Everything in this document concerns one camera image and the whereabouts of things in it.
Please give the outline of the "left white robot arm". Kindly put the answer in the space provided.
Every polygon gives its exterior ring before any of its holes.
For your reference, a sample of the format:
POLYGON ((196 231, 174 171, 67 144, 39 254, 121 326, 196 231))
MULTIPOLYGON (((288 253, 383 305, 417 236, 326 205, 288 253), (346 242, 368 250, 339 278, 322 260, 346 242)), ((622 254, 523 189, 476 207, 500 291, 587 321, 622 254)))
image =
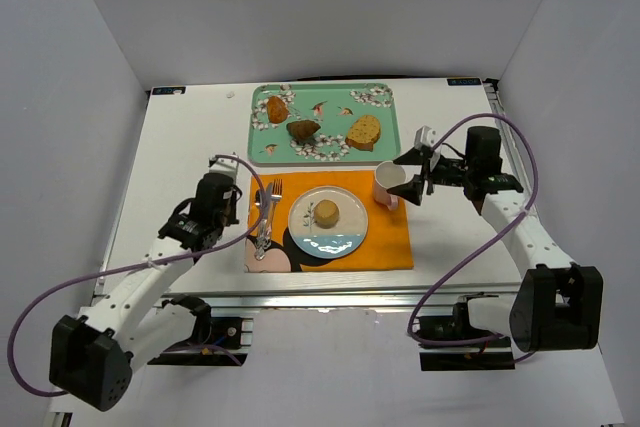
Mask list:
POLYGON ((202 344, 211 335, 211 308, 180 294, 152 311, 169 287, 212 248, 235 223, 237 172, 212 169, 194 197, 176 206, 160 228, 144 269, 122 278, 77 317, 64 316, 53 328, 49 380, 105 412, 126 392, 133 374, 166 349, 202 344))

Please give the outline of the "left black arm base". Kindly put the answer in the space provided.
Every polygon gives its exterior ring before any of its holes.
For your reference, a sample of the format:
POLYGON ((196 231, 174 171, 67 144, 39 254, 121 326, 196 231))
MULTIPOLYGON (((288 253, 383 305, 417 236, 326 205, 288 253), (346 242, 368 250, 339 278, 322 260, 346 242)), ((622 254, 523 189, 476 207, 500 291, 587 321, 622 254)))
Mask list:
POLYGON ((210 313, 196 322, 194 334, 165 349, 148 365, 241 367, 248 356, 251 332, 249 318, 210 313))

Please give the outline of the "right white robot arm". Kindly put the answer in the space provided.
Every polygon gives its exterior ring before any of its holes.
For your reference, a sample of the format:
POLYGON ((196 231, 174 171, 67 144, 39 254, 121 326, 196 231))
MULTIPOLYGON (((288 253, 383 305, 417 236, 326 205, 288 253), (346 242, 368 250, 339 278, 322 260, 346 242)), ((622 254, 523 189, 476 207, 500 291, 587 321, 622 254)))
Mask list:
POLYGON ((497 128, 468 129, 458 159, 440 154, 436 133, 424 126, 396 165, 420 171, 390 193, 414 205, 437 185, 459 187, 495 230, 521 274, 513 295, 461 296, 448 320, 413 315, 408 331, 425 347, 488 344, 507 337, 522 352, 590 350, 598 342, 604 281, 594 266, 575 262, 532 214, 530 196, 518 179, 502 170, 497 128))

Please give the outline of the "round yellow bun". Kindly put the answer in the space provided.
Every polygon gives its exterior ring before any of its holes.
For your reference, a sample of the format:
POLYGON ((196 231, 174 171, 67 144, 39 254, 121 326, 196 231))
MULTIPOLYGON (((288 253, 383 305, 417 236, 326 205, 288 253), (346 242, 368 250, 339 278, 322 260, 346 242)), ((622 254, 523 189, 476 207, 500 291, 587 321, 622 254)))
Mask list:
POLYGON ((323 199, 313 209, 313 219, 320 228, 331 228, 339 220, 340 211, 337 204, 331 200, 323 199))

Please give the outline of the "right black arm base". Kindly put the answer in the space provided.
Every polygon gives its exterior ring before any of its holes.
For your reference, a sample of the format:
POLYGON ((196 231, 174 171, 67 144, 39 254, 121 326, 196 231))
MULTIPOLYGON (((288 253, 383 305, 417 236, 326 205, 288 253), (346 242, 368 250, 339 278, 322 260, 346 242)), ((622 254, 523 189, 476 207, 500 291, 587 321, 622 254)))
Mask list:
MULTIPOLYGON (((459 298, 446 315, 420 315, 414 332, 433 341, 462 341, 489 336, 489 331, 472 327, 468 320, 466 297, 459 298)), ((509 338, 464 346, 430 347, 419 345, 423 372, 472 372, 514 370, 515 362, 509 338)))

